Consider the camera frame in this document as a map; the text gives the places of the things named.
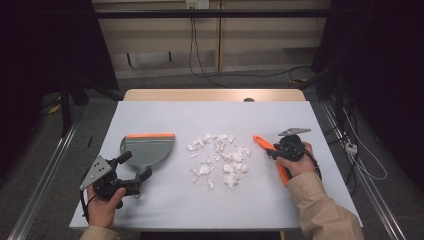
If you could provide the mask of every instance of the human hand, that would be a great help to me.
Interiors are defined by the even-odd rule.
[[[87,188],[88,199],[92,199],[88,203],[88,214],[90,216],[88,223],[93,226],[112,229],[116,206],[125,196],[125,191],[125,188],[118,189],[112,198],[107,201],[96,196],[93,186],[90,185]]]
[[[297,161],[292,162],[282,157],[277,157],[277,162],[284,167],[288,168],[293,177],[307,172],[315,172],[315,165],[312,161],[315,161],[314,154],[312,153],[312,146],[307,142],[302,142],[305,145],[305,150],[308,151],[314,159],[310,159],[307,154]]]

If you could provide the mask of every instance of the table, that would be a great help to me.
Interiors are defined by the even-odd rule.
[[[241,102],[246,98],[264,102]],[[205,120],[208,122],[207,127],[202,124]],[[358,215],[312,108],[305,101],[301,91],[128,91],[125,101],[118,104],[103,143],[100,152],[103,157],[110,159],[119,155],[117,146],[123,134],[128,132],[171,130],[176,134],[176,142],[163,164],[153,169],[153,176],[145,185],[142,198],[124,198],[124,208],[117,211],[115,224],[137,231],[274,231],[299,227],[297,209],[279,179],[275,162],[266,157],[266,153],[253,143],[252,136],[256,132],[274,141],[277,131],[285,130],[282,128],[306,125],[312,132],[301,137],[316,146],[314,153],[318,161],[321,159],[323,183],[328,194],[340,205]],[[248,175],[243,177],[240,187],[226,188],[222,177],[219,176],[221,170],[218,166],[218,170],[211,173],[218,174],[217,178],[214,178],[217,187],[213,191],[209,191],[202,183],[190,182],[189,167],[193,165],[190,161],[194,160],[190,160],[189,154],[192,153],[187,152],[184,146],[193,140],[196,134],[203,133],[199,131],[205,131],[206,128],[212,131],[234,132],[239,141],[237,144],[252,149],[251,159],[248,160],[250,170]],[[134,173],[128,168],[123,166],[121,169],[117,171],[120,178],[134,177]],[[78,211],[77,208],[70,226],[84,228],[86,222]]]
[[[132,89],[124,101],[305,101],[298,89]]]

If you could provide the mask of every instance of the gray dustpan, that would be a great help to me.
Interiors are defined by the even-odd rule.
[[[174,139],[173,133],[128,134],[122,139],[121,154],[131,151],[132,158],[128,159],[127,163],[137,167],[136,177],[138,177],[147,167],[163,161],[169,155]]]

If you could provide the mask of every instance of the black curtain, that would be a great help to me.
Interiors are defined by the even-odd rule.
[[[38,118],[42,97],[59,92],[64,78],[71,83],[85,79],[103,89],[118,89],[98,20],[94,14],[73,14],[78,12],[94,13],[91,1],[0,1],[0,95],[4,116],[0,173],[7,171],[22,151]]]

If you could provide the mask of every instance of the sleeve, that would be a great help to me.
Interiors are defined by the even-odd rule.
[[[364,239],[358,218],[327,195],[315,173],[292,178],[288,188],[299,208],[305,239]]]
[[[119,240],[117,232],[103,227],[89,225],[80,240]]]

